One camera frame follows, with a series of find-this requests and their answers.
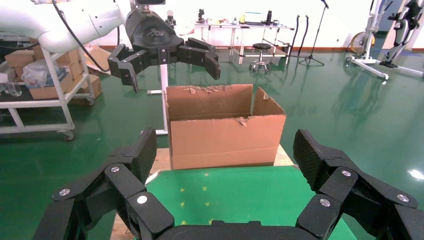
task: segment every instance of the microphone stand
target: microphone stand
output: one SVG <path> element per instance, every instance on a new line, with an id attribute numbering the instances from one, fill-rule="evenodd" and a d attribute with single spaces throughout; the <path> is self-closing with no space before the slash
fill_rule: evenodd
<path id="1" fill-rule="evenodd" d="M 313 47 L 312 47 L 312 51 L 310 52 L 309 56 L 305 56 L 302 61 L 299 62 L 300 65 L 304 65 L 307 67 L 322 67 L 325 64 L 316 60 L 312 54 L 314 53 L 314 49 L 315 49 L 315 44 L 317 43 L 317 38 L 318 38 L 318 34 L 320 33 L 320 28 L 321 28 L 321 23 L 323 22 L 323 17 L 324 17 L 324 13 L 326 12 L 326 8 L 328 8 L 328 5 L 325 4 L 324 6 L 324 10 L 322 10 L 322 15 L 321 15 L 321 21 L 319 21 L 319 26 L 318 26 L 318 30 L 316 31 L 316 36 L 315 36 L 315 41 L 313 42 Z M 311 60 L 314 60 L 315 62 L 318 63 L 318 65 L 311 65 Z"/>

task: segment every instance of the white cart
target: white cart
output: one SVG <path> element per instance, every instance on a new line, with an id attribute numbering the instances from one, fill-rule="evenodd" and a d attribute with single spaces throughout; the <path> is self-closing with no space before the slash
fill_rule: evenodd
<path id="1" fill-rule="evenodd" d="M 0 126 L 0 134 L 15 134 L 15 133 L 28 133 L 28 132 L 46 132 L 55 131 L 65 135 L 66 141 L 71 141 L 74 138 L 74 122 L 72 121 L 71 113 L 69 112 L 68 103 L 71 99 L 87 99 L 90 105 L 94 104 L 93 87 L 89 82 L 89 70 L 87 68 L 86 60 L 84 57 L 84 51 L 79 48 L 79 54 L 81 55 L 82 67 L 84 72 L 82 73 L 82 79 L 70 90 L 69 93 L 64 93 L 59 81 L 58 75 L 53 66 L 53 61 L 58 59 L 63 53 L 50 54 L 42 46 L 42 52 L 44 54 L 45 61 L 50 71 L 51 78 L 56 88 L 58 99 L 56 100 L 28 100 L 28 101 L 3 101 L 0 102 L 0 109 L 8 109 L 16 126 Z M 80 87 L 87 83 L 89 93 L 77 93 Z M 41 125 L 24 125 L 21 117 L 19 116 L 16 109 L 23 108 L 48 108 L 48 107 L 61 107 L 63 114 L 66 119 L 66 123 L 57 124 L 41 124 Z"/>

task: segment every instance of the round stool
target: round stool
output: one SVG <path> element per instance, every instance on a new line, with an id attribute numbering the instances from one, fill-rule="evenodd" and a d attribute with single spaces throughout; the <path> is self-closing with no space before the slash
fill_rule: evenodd
<path id="1" fill-rule="evenodd" d="M 264 50 L 268 50 L 271 48 L 271 45 L 267 43 L 255 43 L 253 44 L 253 48 L 260 50 L 259 59 L 254 60 L 250 63 L 249 70 L 255 73 L 256 70 L 259 70 L 263 66 L 263 68 L 265 69 L 265 74 L 267 74 L 271 70 L 271 65 L 268 61 L 262 59 L 262 55 Z"/>

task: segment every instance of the yellow wheel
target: yellow wheel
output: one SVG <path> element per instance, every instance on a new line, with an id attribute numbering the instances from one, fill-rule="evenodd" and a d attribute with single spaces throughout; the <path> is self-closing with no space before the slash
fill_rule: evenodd
<path id="1" fill-rule="evenodd" d="M 374 46 L 375 42 L 376 38 L 372 36 L 371 46 Z M 352 41 L 350 41 L 350 49 L 358 55 L 362 55 L 365 53 L 367 47 L 366 45 L 367 38 L 364 31 L 353 36 Z"/>

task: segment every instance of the logo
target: logo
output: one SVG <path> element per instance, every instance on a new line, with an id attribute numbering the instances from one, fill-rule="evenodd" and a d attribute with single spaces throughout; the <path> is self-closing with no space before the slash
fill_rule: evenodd
<path id="1" fill-rule="evenodd" d="M 161 32 L 161 31 L 152 31 L 151 33 L 149 33 L 147 35 L 152 36 L 152 37 L 160 37 L 160 36 L 163 36 L 164 33 Z"/>

